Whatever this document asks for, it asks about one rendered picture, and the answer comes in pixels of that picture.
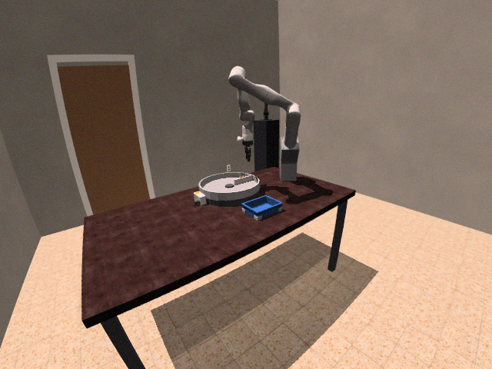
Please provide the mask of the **blue open crate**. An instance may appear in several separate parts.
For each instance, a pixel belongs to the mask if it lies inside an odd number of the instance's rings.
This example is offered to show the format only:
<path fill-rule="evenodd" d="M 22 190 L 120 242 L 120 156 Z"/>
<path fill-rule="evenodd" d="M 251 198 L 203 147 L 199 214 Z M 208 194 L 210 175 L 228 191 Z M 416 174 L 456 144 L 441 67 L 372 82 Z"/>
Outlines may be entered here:
<path fill-rule="evenodd" d="M 282 211 L 281 202 L 267 195 L 242 203 L 242 211 L 259 221 L 271 214 Z"/>

